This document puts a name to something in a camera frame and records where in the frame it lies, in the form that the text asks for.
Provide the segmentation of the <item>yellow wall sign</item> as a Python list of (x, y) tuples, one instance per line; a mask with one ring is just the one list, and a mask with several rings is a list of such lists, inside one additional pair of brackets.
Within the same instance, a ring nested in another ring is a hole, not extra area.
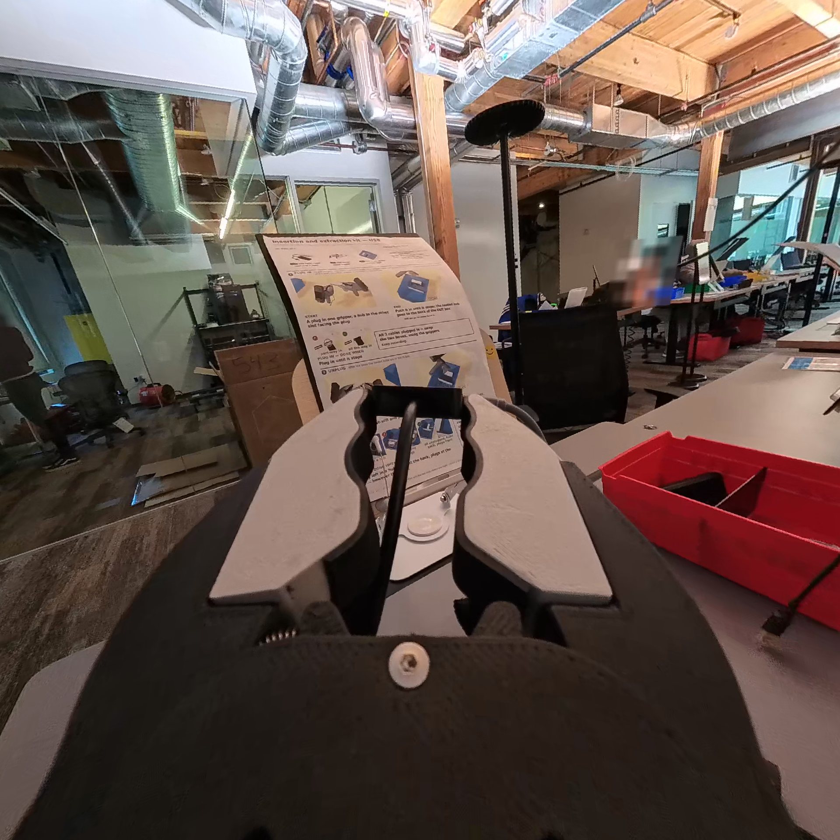
[(84, 361), (112, 364), (112, 357), (92, 313), (68, 314), (65, 322)]

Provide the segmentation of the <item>printed instruction sheet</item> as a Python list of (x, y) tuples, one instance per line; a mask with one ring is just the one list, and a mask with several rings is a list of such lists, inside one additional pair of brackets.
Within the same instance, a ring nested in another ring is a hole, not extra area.
[[(263, 235), (260, 247), (304, 351), (323, 413), (373, 385), (492, 394), (466, 291), (415, 235)], [(402, 418), (375, 416), (371, 501), (392, 489)], [(465, 481), (461, 419), (416, 419), (407, 488)]]

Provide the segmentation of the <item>black metal shelf rack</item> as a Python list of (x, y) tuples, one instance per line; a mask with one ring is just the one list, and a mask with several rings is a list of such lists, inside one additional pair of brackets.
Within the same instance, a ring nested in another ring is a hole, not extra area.
[(204, 390), (213, 389), (221, 382), (217, 356), (222, 350), (276, 338), (258, 282), (240, 284), (229, 274), (211, 274), (203, 287), (184, 287), (182, 300), (203, 362), (195, 368), (195, 373), (210, 382), (203, 386)]

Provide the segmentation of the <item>brown cardboard box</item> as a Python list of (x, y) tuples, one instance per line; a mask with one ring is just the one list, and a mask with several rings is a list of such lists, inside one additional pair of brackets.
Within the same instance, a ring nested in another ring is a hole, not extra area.
[(263, 466), (301, 426), (292, 374), (301, 361), (294, 339), (216, 352), (234, 425), (252, 467)]

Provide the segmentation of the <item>wooden support column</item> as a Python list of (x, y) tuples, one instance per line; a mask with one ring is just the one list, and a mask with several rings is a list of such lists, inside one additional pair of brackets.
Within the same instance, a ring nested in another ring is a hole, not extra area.
[(419, 73), (414, 69), (412, 61), (408, 62), (408, 70), (429, 242), (455, 276), (460, 278), (444, 80)]

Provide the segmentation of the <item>black usb hub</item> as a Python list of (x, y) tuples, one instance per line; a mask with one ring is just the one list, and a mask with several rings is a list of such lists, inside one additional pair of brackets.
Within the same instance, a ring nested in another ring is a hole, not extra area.
[(463, 414), (463, 396), (457, 388), (373, 385), (366, 403), (377, 417), (403, 417), (411, 404), (416, 419), (460, 420)]

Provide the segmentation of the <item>black pole stand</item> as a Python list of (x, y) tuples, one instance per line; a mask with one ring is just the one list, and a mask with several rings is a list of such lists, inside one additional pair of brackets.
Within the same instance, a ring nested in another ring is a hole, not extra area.
[(686, 257), (677, 269), (677, 278), (687, 284), (690, 280), (690, 295), (687, 310), (686, 346), (681, 371), (670, 383), (674, 387), (681, 387), (686, 391), (695, 391), (705, 380), (703, 374), (696, 372), (697, 345), (699, 336), (698, 307), (702, 305), (705, 289), (708, 283), (709, 244), (705, 239), (693, 241), (691, 254)]

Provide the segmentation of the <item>black swivel chair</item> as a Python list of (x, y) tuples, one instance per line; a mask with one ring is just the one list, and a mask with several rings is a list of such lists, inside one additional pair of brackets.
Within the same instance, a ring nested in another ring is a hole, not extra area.
[(106, 446), (112, 448), (117, 432), (145, 435), (141, 427), (129, 420), (121, 381), (110, 363), (90, 360), (70, 364), (58, 386), (80, 416), (83, 436), (78, 445), (92, 445), (103, 438)]
[(629, 361), (631, 350), (639, 347), (642, 362), (651, 362), (650, 351), (662, 350), (666, 346), (665, 335), (659, 329), (661, 324), (661, 319), (651, 312), (636, 312), (623, 318), (621, 331), (626, 361)]

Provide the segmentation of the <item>red storage bin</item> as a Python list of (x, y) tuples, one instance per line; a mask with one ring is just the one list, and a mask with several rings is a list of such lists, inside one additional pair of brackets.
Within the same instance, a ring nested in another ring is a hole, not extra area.
[(662, 433), (601, 472), (651, 543), (777, 603), (838, 560), (836, 466)]

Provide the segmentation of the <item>tilted display board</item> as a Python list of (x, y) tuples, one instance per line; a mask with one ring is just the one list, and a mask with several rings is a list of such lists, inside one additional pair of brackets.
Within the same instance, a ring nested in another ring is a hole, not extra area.
[(835, 243), (812, 243), (807, 241), (788, 240), (776, 244), (777, 249), (797, 249), (808, 253), (819, 255), (823, 263), (828, 264), (839, 272), (839, 244)]

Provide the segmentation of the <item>flattened cardboard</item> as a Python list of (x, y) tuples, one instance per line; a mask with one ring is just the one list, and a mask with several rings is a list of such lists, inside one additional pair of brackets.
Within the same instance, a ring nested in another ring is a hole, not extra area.
[(236, 480), (248, 463), (238, 443), (142, 465), (132, 505), (152, 508)]

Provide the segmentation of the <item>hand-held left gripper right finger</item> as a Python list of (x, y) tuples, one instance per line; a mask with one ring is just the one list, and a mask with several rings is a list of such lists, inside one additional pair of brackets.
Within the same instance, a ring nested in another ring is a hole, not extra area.
[(539, 426), (521, 408), (465, 397), (451, 571), (468, 635), (489, 605), (505, 602), (528, 631), (553, 607), (605, 608), (613, 588), (570, 478)]

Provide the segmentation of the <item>white stand base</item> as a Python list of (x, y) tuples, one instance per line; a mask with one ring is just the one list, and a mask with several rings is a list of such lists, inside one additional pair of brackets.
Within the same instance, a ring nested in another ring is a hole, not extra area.
[(405, 505), (391, 582), (405, 581), (452, 553), (458, 499), (455, 489), (447, 489)]

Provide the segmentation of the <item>black floor lamp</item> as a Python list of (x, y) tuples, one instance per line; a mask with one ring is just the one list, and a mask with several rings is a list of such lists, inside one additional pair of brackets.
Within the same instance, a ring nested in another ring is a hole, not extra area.
[(465, 139), (477, 146), (499, 145), (501, 167), (501, 194), (505, 250), (507, 260), (507, 289), (510, 321), (506, 330), (511, 336), (511, 371), (514, 403), (523, 405), (522, 352), (520, 346), (517, 254), (513, 225), (511, 195), (511, 157), (509, 140), (534, 131), (544, 117), (544, 106), (531, 100), (513, 100), (498, 104), (470, 119), (465, 128)]

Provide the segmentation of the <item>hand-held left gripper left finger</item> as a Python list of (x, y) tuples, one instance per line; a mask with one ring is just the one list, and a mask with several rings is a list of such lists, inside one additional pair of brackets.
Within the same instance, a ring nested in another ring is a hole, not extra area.
[(310, 604), (330, 601), (352, 634), (375, 634), (372, 406), (370, 388), (353, 389), (271, 457), (209, 593), (213, 604), (273, 605), (298, 623)]

